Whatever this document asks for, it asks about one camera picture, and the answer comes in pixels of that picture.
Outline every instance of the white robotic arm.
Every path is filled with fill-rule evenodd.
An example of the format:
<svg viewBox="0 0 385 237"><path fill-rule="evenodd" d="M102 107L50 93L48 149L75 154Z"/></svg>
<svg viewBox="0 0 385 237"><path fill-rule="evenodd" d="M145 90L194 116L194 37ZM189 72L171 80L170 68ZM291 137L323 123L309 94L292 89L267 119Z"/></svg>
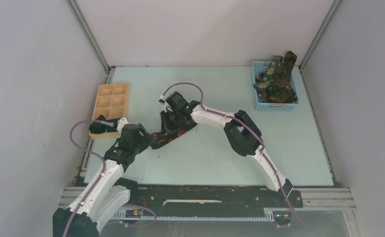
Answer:
<svg viewBox="0 0 385 237"><path fill-rule="evenodd" d="M224 129L226 127L226 123L232 121L232 119L229 117L234 117L234 113L218 111L209 107L204 107L203 109L200 106L196 106L193 109L191 116L198 124L207 124L215 128ZM278 171L277 167L268 156L267 150L263 148L262 145L257 147L255 155L247 155L247 157L249 157L261 171L263 177L265 178L266 186L268 189L278 191L280 189L280 185L285 184L285 176ZM271 164L274 166L275 171L271 168L267 159L269 159ZM278 174L281 184L278 183L275 173Z"/></svg>
<svg viewBox="0 0 385 237"><path fill-rule="evenodd" d="M53 215L54 237L67 232L64 223L70 220L67 222L69 227L75 216L76 225L84 231L82 234L76 231L74 233L78 234L72 237L90 236L86 235L90 232L94 232L92 236L98 236L114 213L130 200L130 190L124 185L116 185L116 182L122 178L134 157L148 146L152 149L164 146L197 124L223 129L233 150L256 164L268 189L275 192L282 190L286 197L290 195L293 186L273 164L260 138L261 132L244 111L233 114L205 107L197 101L188 103L178 92L167 99L161 97L161 103L165 109L161 112L162 130L159 133L150 135L141 124L131 124L126 118L118 120L115 128L121 134L115 143L118 146L112 146L105 153L103 167L83 193L66 210L59 208ZM246 129L239 131L240 126Z"/></svg>

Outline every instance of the cable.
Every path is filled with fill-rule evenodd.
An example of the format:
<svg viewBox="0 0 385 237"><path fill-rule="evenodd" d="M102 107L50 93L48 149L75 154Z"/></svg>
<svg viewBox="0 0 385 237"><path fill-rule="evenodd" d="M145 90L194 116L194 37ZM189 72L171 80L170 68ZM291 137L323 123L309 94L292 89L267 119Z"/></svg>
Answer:
<svg viewBox="0 0 385 237"><path fill-rule="evenodd" d="M148 201L146 201L146 198L144 197L144 196L140 196L140 198L143 200L143 202L145 203L144 205L143 205L143 207L146 207L147 206L147 204L148 204Z"/></svg>
<svg viewBox="0 0 385 237"><path fill-rule="evenodd" d="M71 128L71 132L69 133L69 138L71 140L71 142L79 149L85 151L85 152L88 152L94 156L97 156L100 160L101 160L101 163L102 163L102 169L101 169L101 172L104 173L105 171L105 160L104 158L99 155L98 153L96 152L93 152L93 151L90 151L88 149L85 149L84 147L80 146L79 144L77 144L73 137L72 137L72 134L74 132L74 129L82 124L82 123L86 123L86 122L99 122L99 123L102 123L102 124L105 124L107 126L114 126L114 124L112 122L106 122L106 121L101 121L101 120L96 120L96 119L86 119L86 120L82 120L80 122L77 122L72 128ZM97 177L97 179L94 181L94 183L92 184L91 188L89 188L89 190L86 192L85 196L82 197L82 199L80 200L80 202L77 204L76 208L74 209L74 211L72 212L71 216L69 217L69 220L68 222L66 223L66 226L65 226L65 230L63 231L63 235L62 237L66 237L67 234L68 234L68 231L69 231L69 227L71 226L71 223L72 223L72 220L74 219L77 211L79 210L79 208L82 206L81 202L85 201L88 197L88 195L92 192L92 190L95 188L95 186L98 184L98 182L100 181L100 179L102 178L101 175L99 175Z"/></svg>
<svg viewBox="0 0 385 237"><path fill-rule="evenodd" d="M225 116L225 114L222 114L222 113L217 112L217 111L209 110L209 109L207 109L207 108L204 107L204 104L203 104L204 93L203 93L203 91L201 90L201 88L200 88L198 85L196 85L196 84L193 84L193 83L190 83L190 82L179 82L179 83L175 83L175 84L171 85L170 87L168 87L168 88L165 90L165 92L163 93L163 95L165 95L165 94L169 91L169 89L173 88L174 86L176 86L176 85L182 85L182 84L192 85L192 86L196 87L196 88L200 91L200 93L201 93L200 106L201 106L201 108L202 108L203 110L205 110L205 111L207 111L207 112L210 112L210 113L212 113L212 114L216 114L216 115L222 116L222 117ZM299 220L299 222L302 224L303 227L305 227L306 229L311 230L311 228L310 228L309 226L307 226L307 225L300 219L300 217L297 215L297 213L295 212L294 207L291 205L290 200L288 199L287 194L285 193L285 190L284 190L284 188L283 188L283 186L282 186L282 184L281 184L280 177L279 177L278 174L277 174L277 170L274 168L274 165L272 164L272 162L270 161L270 159L268 159L268 157L263 153L263 150L264 150L264 148L265 148L265 144L264 144L263 140L261 139L261 137L258 136L254 131L252 131L252 129L251 129L248 125L246 125L244 122L242 122L242 121L239 120L238 118L235 118L235 117L233 117L233 116L226 116L226 117L227 117L227 118L230 118L230 119L232 119L232 120L235 120L236 122L240 123L244 128L246 128L246 130L248 130L248 131L249 131L249 132L250 132L250 133L251 133L251 134L258 140L258 142L259 142L259 143L261 144L261 146L262 146L262 148L260 149L260 152L261 152L262 156L265 158L265 160L267 161L267 163L269 164L269 166L271 167L271 169L274 171L274 174L275 174L275 177L277 178L277 182L278 182L278 184L279 184L279 186L280 186L281 192L283 193L283 195L284 195L284 197L285 197L285 200L286 200L288 206L290 207L290 210L291 210L292 213L296 216L297 220Z"/></svg>
<svg viewBox="0 0 385 237"><path fill-rule="evenodd" d="M144 225L135 225L135 224L129 224L129 223L125 223L124 225L125 226L133 226L133 227L146 227L146 226L150 226L152 225L153 223L155 223L157 221L157 215L155 212L153 212L152 210L150 210L149 208L147 207L144 207L144 206L138 206L138 205L132 205L132 204L124 204L122 207L135 207L137 209L143 209L143 210L146 210L148 211L150 214L152 214L154 216L154 220L147 223L147 224L144 224ZM107 223L105 226L108 226L108 225L112 225L112 224L117 224L117 223L120 223L122 224L122 220L120 221L113 221L113 222L109 222Z"/></svg>
<svg viewBox="0 0 385 237"><path fill-rule="evenodd" d="M88 152L88 153L90 153L90 154L92 154L92 155L94 155L94 156L97 156L97 157L101 160L101 163L102 163L101 173L104 173L104 172L105 172L105 166L106 166L106 163L105 163L104 158L103 158L100 154L98 154L98 153L96 153L96 152L93 152L93 151L90 151L90 150L85 149L84 147L80 146L79 144L77 144L77 143L74 141L74 139L73 139L73 137L72 137L73 132L74 132L74 129L75 129L78 125L80 125L80 124L82 124L82 123L85 123L85 122L99 122L99 123L102 123L102 124L105 124L105 125L111 126L111 127L114 126L114 123L112 123L112 122L106 122L106 121L101 121L101 120L95 120L95 119L86 119L86 120L83 120L83 121L80 121L80 122L76 123L76 124L71 128L71 132L70 132L70 134L69 134L69 138L70 138L72 144L74 144L77 148L79 148L79 149L81 149L81 150L83 150L83 151L85 151L85 152ZM88 198L89 194L91 194L92 190L94 190L94 188L97 186L97 184L99 183L99 181L101 180L101 178L102 178L101 175L99 175L99 176L97 177L97 179L94 181L94 183L92 184L92 186L91 186L91 187L89 188L89 190L86 192L85 196L83 196L82 199L80 200L80 202L77 204L76 208L74 209L74 211L72 212L71 216L69 217L68 222L66 223L65 230L63 231L62 237L66 237L66 235L68 234L69 227L70 227L70 225L71 225L71 223L72 223L72 220L74 219L74 217L75 217L77 211L79 210L79 208L82 206L81 203L82 203L83 201L85 201L85 200ZM129 225L131 225L131 226L134 226L134 227L146 227L146 226L149 226L149 225L155 223L156 220L157 220L157 215L156 215L156 213L154 213L154 212L153 212L152 210L150 210L149 208L141 207L141 206L137 206L137 205L131 205L131 204L126 204L126 205L124 205L124 206L127 206L127 207L139 207L140 209L144 209L144 210L150 212L150 213L154 216L154 220L153 220L152 222L148 223L148 224L144 224L144 225L131 225L131 224L129 224Z"/></svg>

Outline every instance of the glass panel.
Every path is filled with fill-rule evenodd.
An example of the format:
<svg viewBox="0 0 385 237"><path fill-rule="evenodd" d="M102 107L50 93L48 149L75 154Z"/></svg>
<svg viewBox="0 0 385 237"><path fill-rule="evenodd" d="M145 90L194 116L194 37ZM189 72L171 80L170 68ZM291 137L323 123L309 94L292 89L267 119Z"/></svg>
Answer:
<svg viewBox="0 0 385 237"><path fill-rule="evenodd" d="M300 218L312 229L292 226L278 229L271 222L157 221L145 228L116 223L104 227L101 237L348 237L340 211L299 211Z"/></svg>

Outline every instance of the dark floral cloth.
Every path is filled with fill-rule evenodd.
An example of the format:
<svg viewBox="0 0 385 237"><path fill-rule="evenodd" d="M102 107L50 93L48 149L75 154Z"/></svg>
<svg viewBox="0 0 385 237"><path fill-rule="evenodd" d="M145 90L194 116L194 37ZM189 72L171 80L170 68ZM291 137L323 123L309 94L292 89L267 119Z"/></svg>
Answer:
<svg viewBox="0 0 385 237"><path fill-rule="evenodd" d="M151 148L158 149L165 146L166 144L172 142L173 140L193 129L196 125L197 123L195 123L194 120L190 118L185 121L184 124L177 130L153 133L152 138L154 141L151 144Z"/></svg>
<svg viewBox="0 0 385 237"><path fill-rule="evenodd" d="M255 78L254 88L260 102L296 103L297 94L290 85L291 72L297 61L297 55L288 51L281 62L281 56L275 56L263 76Z"/></svg>

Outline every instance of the metal frame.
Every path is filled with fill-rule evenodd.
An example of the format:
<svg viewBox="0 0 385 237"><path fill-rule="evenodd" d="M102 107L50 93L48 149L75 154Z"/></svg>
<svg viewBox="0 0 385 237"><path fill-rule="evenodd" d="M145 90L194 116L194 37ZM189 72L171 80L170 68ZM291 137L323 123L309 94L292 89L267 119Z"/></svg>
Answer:
<svg viewBox="0 0 385 237"><path fill-rule="evenodd" d="M74 13L79 25L81 26L82 31L86 35L89 43L93 47L97 57L99 58L101 64L103 65L106 73L108 74L107 77L104 80L104 84L109 84L112 82L115 67L110 67L108 62L106 61L91 29L89 28L86 19L84 18L80 7L77 4L76 0L67 0L72 12ZM319 123L317 121L317 117L315 115L315 112L313 110L313 105L310 100L310 93L308 92L307 85L304 79L303 71L305 66L307 65L308 61L310 60L310 57L312 56L314 50L316 49L317 45L319 44L321 38L325 34L328 26L330 25L330 22L332 18L335 16L339 6L343 0L335 0L333 4L331 5L331 8L329 9L324 21L322 22L321 27L319 28L316 36L313 39L313 42L311 43L308 51L306 52L305 56L303 57L302 63L300 64L300 69L302 73L302 79L305 86L305 90L307 91L309 103L312 109L313 117L316 122L316 126L319 132L319 136L322 141L322 145L326 154L326 157L328 159L330 170L332 177L334 178L334 181L338 181L338 178L334 174L334 165L333 162L329 159L329 155L327 153L326 144L324 142ZM86 143L86 148L90 149L93 145L93 140L91 138L88 138L88 141ZM86 166L89 162L89 154L85 153L83 157L81 158L80 166L77 169L77 175L75 178L75 183L77 183L78 179L80 180L81 177L84 177L86 174ZM66 208L73 200L75 200L80 193L83 191L84 187L65 187L63 190L62 198L60 199L59 207ZM304 210L304 211L342 211L346 227L349 233L350 237L365 237L365 233L362 228L362 224L360 222L360 218L358 216L358 212L355 207L354 200L352 198L352 194L350 192L349 188L324 188L324 187L310 187L310 188L299 188L296 187L297 190L301 191L302 193L302 199L304 206L303 208L296 208L296 210ZM275 210L282 210L282 209L269 209L267 208L265 211L267 213L270 213L271 211ZM113 219L119 219L121 217L121 212L117 212ZM165 220L172 220L171 217L165 217Z"/></svg>
<svg viewBox="0 0 385 237"><path fill-rule="evenodd" d="M95 39L91 29L89 28L88 23L86 22L86 19L79 8L79 5L77 4L76 0L66 0L66 1L68 2L69 7L74 13L76 20L79 23L83 33L86 35L89 41L89 44L92 46L92 48L95 51L95 54L97 55L98 59L101 61L101 64L104 67L104 70L108 73L110 71L110 66L108 65L108 62L106 61L100 49L100 46L97 43L97 40Z"/></svg>
<svg viewBox="0 0 385 237"><path fill-rule="evenodd" d="M341 5L341 3L343 1L344 0L334 0L334 2L332 3L331 8L329 9L328 13L326 14L325 19L322 22L322 25L320 26L319 30L317 31L316 36L314 37L311 45L309 46L308 51L306 52L306 54L303 57L302 63L299 66L301 70L304 70L305 66L307 65L307 63L308 63L308 61L310 59L310 57L313 54L313 51L316 49L317 45L320 42L320 39L325 34L326 29L329 27L329 24L331 23L332 18L337 13L338 8L339 8L339 6Z"/></svg>
<svg viewBox="0 0 385 237"><path fill-rule="evenodd" d="M220 217L213 217L213 218L202 218L202 217L171 217L171 216L158 216L156 220L158 221L274 221L273 213L272 211L265 211L265 217L239 217L239 218L220 218ZM130 218L125 217L126 210L120 209L118 210L114 216L110 220L138 220L138 218ZM152 221L154 220L153 216L142 216L142 220Z"/></svg>

